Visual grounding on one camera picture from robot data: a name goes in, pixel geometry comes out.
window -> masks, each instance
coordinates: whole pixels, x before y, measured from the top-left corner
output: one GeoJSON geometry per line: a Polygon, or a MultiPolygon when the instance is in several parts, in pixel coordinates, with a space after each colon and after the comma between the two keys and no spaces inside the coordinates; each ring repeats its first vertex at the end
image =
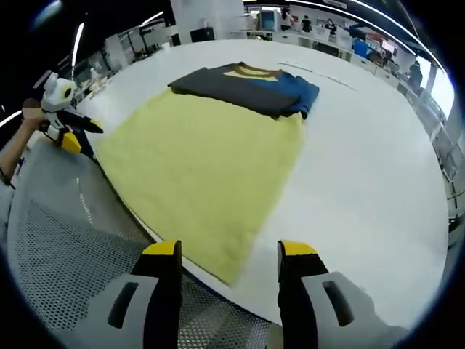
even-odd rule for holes
{"type": "Polygon", "coordinates": [[[433,97],[442,109],[446,118],[449,117],[450,110],[452,109],[454,95],[453,85],[449,76],[440,69],[437,69],[436,79],[434,80],[433,90],[431,91],[431,97],[433,97]]]}

white wall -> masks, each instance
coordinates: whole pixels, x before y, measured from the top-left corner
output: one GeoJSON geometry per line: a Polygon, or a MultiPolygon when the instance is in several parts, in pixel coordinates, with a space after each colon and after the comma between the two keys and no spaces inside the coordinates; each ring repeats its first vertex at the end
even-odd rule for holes
{"type": "Polygon", "coordinates": [[[203,28],[204,20],[213,27],[215,39],[229,39],[230,31],[241,27],[242,0],[171,0],[181,44],[189,44],[190,32],[203,28]]]}
{"type": "Polygon", "coordinates": [[[118,34],[106,38],[105,51],[108,54],[108,63],[113,70],[119,70],[119,68],[124,69],[129,65],[118,34]]]}
{"type": "Polygon", "coordinates": [[[242,0],[214,0],[213,4],[215,39],[231,39],[231,31],[246,28],[245,10],[242,0]]]}

column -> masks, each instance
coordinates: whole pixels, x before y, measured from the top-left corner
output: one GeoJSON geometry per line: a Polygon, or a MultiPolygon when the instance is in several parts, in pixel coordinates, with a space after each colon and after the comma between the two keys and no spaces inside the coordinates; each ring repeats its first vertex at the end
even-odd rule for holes
{"type": "Polygon", "coordinates": [[[108,53],[109,64],[112,70],[119,71],[129,66],[129,62],[124,54],[123,47],[118,34],[110,36],[105,40],[105,51],[108,53]]]}
{"type": "Polygon", "coordinates": [[[434,80],[436,79],[437,68],[436,65],[431,64],[431,69],[429,69],[428,80],[426,81],[425,91],[431,94],[434,86],[434,80]]]}
{"type": "Polygon", "coordinates": [[[230,39],[230,31],[243,26],[242,0],[171,0],[181,44],[192,42],[190,32],[204,28],[214,29],[215,39],[230,39]]]}

yellow towel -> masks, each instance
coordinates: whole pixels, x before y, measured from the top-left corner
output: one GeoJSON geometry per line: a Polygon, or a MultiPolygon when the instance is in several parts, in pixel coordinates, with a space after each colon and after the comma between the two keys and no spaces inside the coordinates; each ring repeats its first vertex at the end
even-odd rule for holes
{"type": "Polygon", "coordinates": [[[186,258],[237,281],[280,197],[302,139],[300,115],[277,121],[166,90],[98,146],[123,201],[186,258]]]}

monitor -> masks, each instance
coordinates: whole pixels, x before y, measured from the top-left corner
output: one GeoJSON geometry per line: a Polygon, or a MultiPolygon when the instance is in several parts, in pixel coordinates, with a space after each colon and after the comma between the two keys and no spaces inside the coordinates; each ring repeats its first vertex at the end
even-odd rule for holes
{"type": "Polygon", "coordinates": [[[381,43],[381,47],[385,49],[386,51],[390,51],[392,54],[394,54],[395,47],[394,45],[390,44],[388,41],[383,39],[381,43]]]}

